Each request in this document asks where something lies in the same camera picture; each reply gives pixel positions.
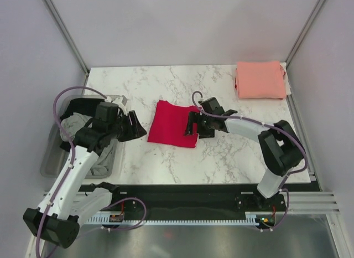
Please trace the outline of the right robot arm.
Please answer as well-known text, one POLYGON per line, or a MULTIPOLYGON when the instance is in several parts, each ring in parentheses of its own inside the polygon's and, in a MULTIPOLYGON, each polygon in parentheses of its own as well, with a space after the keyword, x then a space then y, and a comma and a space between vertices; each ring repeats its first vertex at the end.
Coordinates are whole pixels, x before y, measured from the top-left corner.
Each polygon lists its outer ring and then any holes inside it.
POLYGON ((200 107, 190 111, 184 135, 195 133, 200 138, 213 138, 216 131, 240 135, 255 141, 261 148, 265 173, 253 196, 254 206, 266 210, 301 161, 306 162, 306 152, 295 131, 286 120, 273 124, 262 123, 241 116, 235 110, 225 111, 214 97, 199 101, 200 107))

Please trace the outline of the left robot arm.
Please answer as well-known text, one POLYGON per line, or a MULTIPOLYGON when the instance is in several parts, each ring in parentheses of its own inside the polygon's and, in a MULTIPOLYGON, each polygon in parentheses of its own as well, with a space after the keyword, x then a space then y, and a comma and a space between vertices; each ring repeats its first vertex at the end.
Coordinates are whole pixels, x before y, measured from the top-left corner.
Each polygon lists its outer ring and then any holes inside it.
POLYGON ((112 140, 127 142, 147 134, 135 111, 122 104, 100 102, 90 126, 80 128, 69 157, 46 197, 35 208, 28 208, 23 220, 38 239, 64 249, 75 241, 80 226, 99 210, 115 210, 121 205, 116 185, 102 182, 86 199, 74 204, 83 180, 112 140))

